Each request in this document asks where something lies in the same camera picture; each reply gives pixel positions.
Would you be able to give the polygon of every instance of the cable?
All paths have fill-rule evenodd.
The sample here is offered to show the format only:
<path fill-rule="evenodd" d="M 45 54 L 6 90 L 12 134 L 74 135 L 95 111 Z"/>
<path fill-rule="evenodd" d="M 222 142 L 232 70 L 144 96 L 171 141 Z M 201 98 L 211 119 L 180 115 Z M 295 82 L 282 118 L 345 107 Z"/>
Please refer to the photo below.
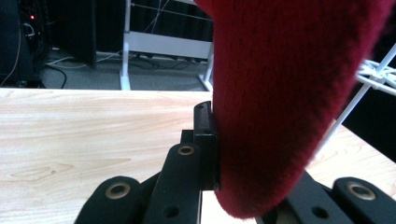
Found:
<path fill-rule="evenodd" d="M 158 2 L 158 8 L 157 8 L 157 16 L 155 17 L 155 22 L 154 22 L 154 24 L 152 25 L 152 28 L 151 28 L 151 33 L 153 34 L 154 33 L 154 28 L 155 28 L 155 25 L 157 24 L 157 20 L 158 20 L 158 18 L 160 17 L 160 15 L 161 15 L 161 11 L 160 11 L 160 7 L 161 7 L 161 3 L 163 2 L 163 0 L 160 0 L 159 2 Z"/>
<path fill-rule="evenodd" d="M 63 62 L 64 60 L 68 60 L 68 59 L 73 59 L 73 57 L 65 57 L 65 58 L 62 58 L 60 60 L 56 60 L 56 61 L 53 61 L 53 62 L 50 62 L 50 63 L 46 63 L 46 65 L 56 64 L 56 63 Z"/>
<path fill-rule="evenodd" d="M 168 5 L 168 3 L 169 3 L 169 0 L 167 0 L 167 1 L 165 2 L 165 4 L 163 5 L 163 7 L 162 7 L 161 9 L 160 9 L 161 1 L 160 1 L 160 4 L 158 5 L 158 8 L 155 8 L 155 7 L 146 7 L 146 8 L 150 8 L 150 9 L 157 10 L 157 16 L 156 16 L 156 17 L 154 18 L 154 20 L 152 20 L 151 23 L 146 27 L 146 29 L 143 31 L 143 33 L 145 33 L 145 32 L 147 31 L 147 29 L 152 25 L 152 23 L 155 22 L 154 25 L 153 25 L 153 27 L 152 27 L 152 29 L 151 29 L 151 33 L 153 33 L 155 24 L 157 23 L 157 20 L 158 20 L 158 18 L 160 17 L 161 12 L 164 11 L 163 9 L 166 7 L 166 5 Z M 135 3 L 133 3 L 132 6 L 133 6 L 133 7 L 134 7 L 134 6 L 137 6 L 137 7 L 145 7 L 145 6 L 141 6 L 141 5 L 135 4 Z"/>
<path fill-rule="evenodd" d="M 108 60 L 108 59 L 110 59 L 110 58 L 112 58 L 114 56 L 119 55 L 120 52 L 121 52 L 121 50 L 119 50 L 119 51 L 117 51 L 115 53 L 112 53 L 112 54 L 110 54 L 109 56 L 107 56 L 107 57 L 105 57 L 103 59 L 96 60 L 96 62 L 99 63 L 99 62 Z M 76 69 L 76 68 L 82 68 L 82 67 L 87 66 L 86 64 L 82 64 L 82 65 L 79 65 L 79 66 L 61 66 L 61 65 L 57 65 L 56 64 L 56 63 L 59 63 L 59 62 L 65 61 L 65 60 L 69 60 L 69 59 L 73 59 L 73 57 L 65 57 L 65 58 L 62 58 L 62 59 L 54 61 L 54 62 L 46 63 L 46 65 L 51 65 L 52 67 L 64 68 L 64 69 Z"/>
<path fill-rule="evenodd" d="M 27 26 L 28 28 L 30 28 L 31 33 L 27 34 L 26 36 L 34 36 L 35 35 L 35 29 L 33 28 L 33 26 L 27 22 L 23 23 L 24 26 Z"/>
<path fill-rule="evenodd" d="M 132 6 L 133 7 L 142 7 L 142 8 L 148 8 L 148 9 L 157 10 L 156 7 L 146 7 L 146 6 L 143 6 L 143 5 L 136 4 L 136 3 L 132 3 Z M 196 16 L 192 16 L 192 15 L 184 14 L 184 13 L 179 13 L 179 12 L 175 12 L 175 11 L 168 11 L 168 10 L 161 9 L 161 12 L 167 12 L 167 13 L 176 14 L 176 15 L 179 15 L 179 16 L 190 17 L 190 18 L 195 18 L 195 19 L 203 20 L 203 21 L 212 21 L 211 19 L 208 19 L 208 18 L 196 17 Z"/>
<path fill-rule="evenodd" d="M 6 76 L 6 78 L 3 80 L 3 82 L 0 84 L 0 87 L 3 86 L 3 84 L 7 81 L 7 79 L 9 79 L 11 77 L 11 75 L 14 73 L 15 68 L 17 68 L 17 64 L 18 64 L 18 59 L 20 58 L 20 51 L 21 51 L 21 24 L 18 21 L 18 27 L 19 27 L 19 41 L 18 41 L 18 51 L 17 51 L 17 57 L 15 59 L 15 63 L 14 66 L 12 67 L 11 72 L 9 72 L 9 74 Z"/>
<path fill-rule="evenodd" d="M 137 61 L 140 61 L 140 62 L 148 63 L 148 64 L 151 65 L 151 67 L 150 68 L 144 68 L 141 65 L 137 65 L 135 63 L 131 63 L 131 65 L 136 66 L 136 67 L 141 68 L 141 69 L 150 70 L 150 71 L 155 71 L 155 70 L 159 70 L 159 69 L 182 70 L 182 69 L 185 69 L 185 68 L 189 67 L 193 63 L 193 62 L 188 62 L 187 60 L 184 60 L 182 62 L 178 62 L 175 65 L 172 65 L 172 66 L 168 67 L 168 66 L 163 66 L 163 65 L 161 65 L 159 63 L 156 63 L 154 61 L 151 61 L 150 59 L 143 59 L 143 58 L 137 58 L 137 57 L 135 57 L 134 59 L 137 60 Z"/>
<path fill-rule="evenodd" d="M 64 75 L 64 83 L 63 83 L 62 86 L 61 86 L 61 89 L 63 89 L 63 88 L 64 88 L 64 85 L 66 84 L 66 81 L 67 81 L 67 75 L 66 75 L 66 73 L 65 73 L 64 71 L 58 69 L 58 68 L 52 67 L 52 66 L 47 65 L 47 64 L 46 64 L 46 67 L 48 67 L 48 68 L 50 68 L 50 69 L 53 69 L 53 70 L 55 70 L 55 71 L 58 71 L 58 72 L 60 72 L 60 73 L 62 73 L 62 74 Z"/>
<path fill-rule="evenodd" d="M 46 23 L 46 25 L 52 25 L 52 24 L 54 24 L 56 21 L 49 21 L 49 22 L 47 22 Z"/>

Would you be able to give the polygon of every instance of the screw hole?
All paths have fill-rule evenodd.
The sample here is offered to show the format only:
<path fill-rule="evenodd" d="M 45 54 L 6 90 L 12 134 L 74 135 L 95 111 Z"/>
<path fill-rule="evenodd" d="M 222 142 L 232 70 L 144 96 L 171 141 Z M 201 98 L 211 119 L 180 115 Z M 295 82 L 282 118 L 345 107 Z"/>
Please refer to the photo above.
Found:
<path fill-rule="evenodd" d="M 323 219 L 326 219 L 329 217 L 329 213 L 327 213 L 327 211 L 324 208 L 321 208 L 319 206 L 315 206 L 312 208 L 312 213 L 316 216 L 316 217 L 320 217 Z"/>
<path fill-rule="evenodd" d="M 186 146 L 180 147 L 180 148 L 177 150 L 177 153 L 180 154 L 180 155 L 182 155 L 182 156 L 189 156 L 189 155 L 191 155 L 192 153 L 194 153 L 194 148 L 193 148 L 193 147 L 186 147 Z"/>
<path fill-rule="evenodd" d="M 176 206 L 168 206 L 163 212 L 166 217 L 176 217 L 178 215 L 178 208 Z"/>
<path fill-rule="evenodd" d="M 115 183 L 106 189 L 106 196 L 108 199 L 116 200 L 125 197 L 131 190 L 131 187 L 126 183 Z"/>
<path fill-rule="evenodd" d="M 375 199 L 375 193 L 360 183 L 347 183 L 346 186 L 349 192 L 360 199 L 367 201 L 372 201 Z"/>

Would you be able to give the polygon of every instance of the light wood surface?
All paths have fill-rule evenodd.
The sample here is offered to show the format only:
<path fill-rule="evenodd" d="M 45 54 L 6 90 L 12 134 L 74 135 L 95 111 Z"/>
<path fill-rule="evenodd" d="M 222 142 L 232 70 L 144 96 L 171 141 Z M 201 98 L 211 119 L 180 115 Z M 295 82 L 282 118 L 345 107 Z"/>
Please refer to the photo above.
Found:
<path fill-rule="evenodd" d="M 158 173 L 207 100 L 209 92 L 0 89 L 0 223 L 73 223 L 106 179 Z M 308 172 L 329 187 L 363 178 L 396 199 L 396 164 L 345 128 Z M 255 222 L 228 217 L 205 192 L 202 223 Z"/>

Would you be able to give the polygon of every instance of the knitted texture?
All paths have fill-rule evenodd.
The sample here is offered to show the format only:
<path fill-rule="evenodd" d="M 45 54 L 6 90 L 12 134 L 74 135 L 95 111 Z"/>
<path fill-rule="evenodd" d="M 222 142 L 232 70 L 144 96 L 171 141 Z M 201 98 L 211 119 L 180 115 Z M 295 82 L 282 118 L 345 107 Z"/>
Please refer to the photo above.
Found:
<path fill-rule="evenodd" d="M 393 1 L 196 0 L 215 23 L 221 206 L 261 216 L 296 183 Z"/>

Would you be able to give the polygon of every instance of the white cable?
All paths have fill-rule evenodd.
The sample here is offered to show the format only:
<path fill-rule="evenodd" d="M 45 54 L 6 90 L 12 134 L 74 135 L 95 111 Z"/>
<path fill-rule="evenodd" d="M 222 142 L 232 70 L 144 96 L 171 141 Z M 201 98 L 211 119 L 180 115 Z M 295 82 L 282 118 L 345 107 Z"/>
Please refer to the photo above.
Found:
<path fill-rule="evenodd" d="M 119 50 L 119 51 L 117 51 L 115 53 L 111 53 L 109 56 L 107 56 L 107 57 L 105 57 L 103 59 L 99 59 L 96 62 L 99 63 L 99 62 L 102 62 L 104 60 L 110 59 L 110 58 L 112 58 L 114 56 L 117 56 L 120 52 L 121 52 L 121 50 Z M 79 65 L 79 66 L 62 66 L 62 65 L 57 65 L 56 64 L 56 63 L 59 63 L 61 61 L 67 60 L 67 59 L 73 59 L 73 57 L 62 58 L 60 60 L 57 60 L 57 61 L 54 61 L 54 62 L 51 62 L 51 63 L 46 63 L 46 65 L 51 65 L 51 66 L 56 67 L 56 68 L 64 68 L 64 69 L 76 69 L 76 68 L 82 68 L 82 67 L 87 66 L 86 64 L 82 64 L 82 65 Z"/>
<path fill-rule="evenodd" d="M 161 8 L 161 12 L 163 12 L 164 10 L 164 8 L 166 7 L 166 5 L 168 5 L 168 3 L 169 3 L 169 0 L 167 0 L 166 2 L 165 2 L 165 4 L 163 5 L 163 7 Z M 133 6 L 137 6 L 137 7 L 145 7 L 145 6 L 140 6 L 140 5 L 138 5 L 138 4 L 133 4 Z M 149 29 L 149 27 L 152 25 L 152 23 L 154 23 L 154 22 L 157 22 L 157 20 L 158 20 L 158 17 L 161 15 L 161 13 L 157 13 L 157 16 L 154 18 L 154 20 L 152 20 L 151 21 L 151 23 L 146 27 L 146 29 L 143 31 L 143 33 L 145 33 L 148 29 Z"/>
<path fill-rule="evenodd" d="M 146 6 L 143 6 L 143 5 L 136 4 L 136 3 L 132 3 L 131 6 L 133 6 L 133 7 L 149 8 L 149 9 L 157 10 L 156 7 L 146 7 Z M 167 12 L 167 13 L 171 13 L 171 14 L 175 14 L 175 15 L 179 15 L 179 16 L 190 17 L 190 18 L 195 18 L 195 19 L 203 20 L 203 21 L 213 21 L 213 20 L 208 19 L 208 18 L 192 16 L 192 15 L 189 15 L 189 14 L 179 13 L 179 12 L 175 12 L 175 11 L 169 11 L 169 10 L 163 10 L 163 9 L 161 9 L 161 12 Z"/>
<path fill-rule="evenodd" d="M 114 57 L 114 56 L 119 55 L 120 52 L 121 52 L 121 50 L 119 50 L 119 51 L 117 51 L 117 52 L 115 52 L 115 53 L 112 53 L 111 55 L 109 55 L 109 56 L 107 56 L 107 57 L 105 57 L 105 58 L 103 58 L 103 59 L 99 59 L 99 60 L 97 60 L 96 62 L 99 63 L 99 62 L 102 62 L 102 61 L 104 61 L 104 60 L 110 59 L 110 58 L 112 58 L 112 57 Z"/>
<path fill-rule="evenodd" d="M 46 63 L 46 65 L 52 65 L 52 64 L 55 64 L 55 63 L 62 62 L 64 60 L 68 60 L 68 59 L 73 59 L 73 57 L 65 57 L 65 58 L 62 58 L 60 60 L 56 60 L 56 61 L 53 61 L 53 62 L 50 62 L 50 63 Z"/>
<path fill-rule="evenodd" d="M 34 36 L 35 35 L 35 29 L 33 29 L 33 26 L 31 24 L 25 22 L 23 25 L 29 27 L 30 30 L 31 30 L 31 33 L 29 35 L 27 35 L 27 36 Z"/>
<path fill-rule="evenodd" d="M 11 72 L 9 72 L 9 74 L 6 76 L 6 78 L 3 80 L 3 82 L 0 84 L 0 87 L 3 86 L 3 84 L 7 81 L 7 79 L 9 79 L 9 77 L 11 77 L 11 75 L 14 73 L 15 68 L 17 67 L 18 64 L 18 59 L 20 58 L 20 51 L 21 51 L 21 24 L 18 22 L 18 28 L 19 28 L 19 42 L 18 42 L 18 51 L 17 51 L 17 57 L 15 59 L 15 63 L 14 63 L 14 67 L 12 67 Z"/>
<path fill-rule="evenodd" d="M 155 28 L 155 25 L 157 24 L 157 20 L 158 20 L 158 18 L 160 17 L 160 7 L 161 7 L 161 3 L 163 2 L 163 0 L 160 0 L 159 2 L 158 2 L 158 8 L 157 8 L 157 16 L 155 17 L 155 22 L 154 22 L 154 24 L 152 25 L 152 28 L 151 28 L 151 33 L 153 34 L 154 33 L 154 28 Z"/>

